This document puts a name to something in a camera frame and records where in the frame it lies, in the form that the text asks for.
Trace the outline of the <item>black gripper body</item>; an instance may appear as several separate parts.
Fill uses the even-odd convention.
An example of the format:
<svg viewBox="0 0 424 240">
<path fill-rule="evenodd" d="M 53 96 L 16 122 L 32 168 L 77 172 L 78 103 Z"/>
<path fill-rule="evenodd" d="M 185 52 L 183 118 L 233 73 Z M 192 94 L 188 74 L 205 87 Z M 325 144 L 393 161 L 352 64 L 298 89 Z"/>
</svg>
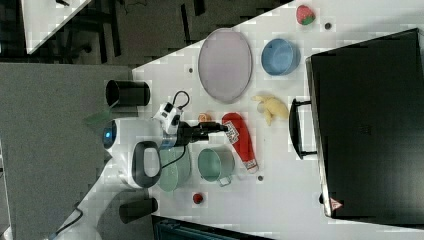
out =
<svg viewBox="0 0 424 240">
<path fill-rule="evenodd" d="M 211 130 L 212 125 L 210 123 L 199 123 L 195 126 L 190 126 L 186 122 L 181 122 L 178 126 L 175 145 L 186 146 L 189 143 L 208 141 Z"/>
</svg>

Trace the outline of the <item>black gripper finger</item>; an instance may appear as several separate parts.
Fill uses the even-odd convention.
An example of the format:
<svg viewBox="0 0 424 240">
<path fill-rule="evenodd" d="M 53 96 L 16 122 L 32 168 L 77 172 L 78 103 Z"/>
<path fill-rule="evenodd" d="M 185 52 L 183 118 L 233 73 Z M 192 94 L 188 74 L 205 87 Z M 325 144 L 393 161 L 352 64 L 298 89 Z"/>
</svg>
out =
<svg viewBox="0 0 424 240">
<path fill-rule="evenodd" d="M 209 126 L 208 131 L 210 133 L 227 132 L 228 127 L 219 123 L 212 123 Z"/>
</svg>

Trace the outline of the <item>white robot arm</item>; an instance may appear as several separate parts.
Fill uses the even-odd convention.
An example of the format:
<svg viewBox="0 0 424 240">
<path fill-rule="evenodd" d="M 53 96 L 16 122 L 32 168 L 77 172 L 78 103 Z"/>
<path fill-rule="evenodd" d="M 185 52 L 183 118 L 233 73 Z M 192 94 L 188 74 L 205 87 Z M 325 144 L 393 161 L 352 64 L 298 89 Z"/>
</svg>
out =
<svg viewBox="0 0 424 240">
<path fill-rule="evenodd" d="M 191 126 L 183 121 L 139 117 L 117 118 L 104 128 L 103 145 L 110 154 L 100 176 L 62 226 L 48 240 L 102 240 L 98 222 L 119 193 L 149 189 L 160 179 L 160 151 L 207 141 L 228 128 L 216 122 Z"/>
</svg>

